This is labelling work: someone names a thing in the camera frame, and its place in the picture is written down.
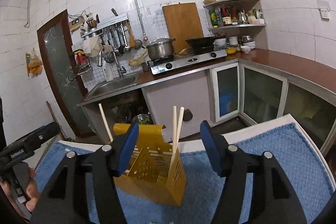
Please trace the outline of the left hand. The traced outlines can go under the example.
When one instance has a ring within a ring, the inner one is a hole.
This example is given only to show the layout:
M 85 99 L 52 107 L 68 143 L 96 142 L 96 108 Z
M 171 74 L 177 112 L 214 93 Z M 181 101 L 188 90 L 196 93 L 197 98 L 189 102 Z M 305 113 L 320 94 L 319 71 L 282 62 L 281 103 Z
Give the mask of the left hand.
M 37 188 L 37 184 L 34 180 L 34 177 L 36 176 L 35 171 L 29 167 L 29 177 L 30 177 L 30 181 L 29 184 L 26 188 L 26 194 L 27 196 L 30 198 L 29 201 L 27 201 L 26 203 L 26 208 L 28 211 L 32 212 L 35 207 L 36 204 L 38 202 L 39 197 L 41 196 L 41 194 L 38 192 L 38 188 Z M 11 188 L 10 185 L 7 181 L 1 181 L 1 187 L 5 193 L 5 195 L 7 196 L 8 200 L 10 201 L 10 203 L 12 204 L 13 208 L 17 211 L 17 213 L 21 216 L 21 217 L 26 217 L 24 215 L 24 212 L 21 210 L 21 208 L 16 204 L 15 200 L 13 199 L 13 197 L 11 196 Z

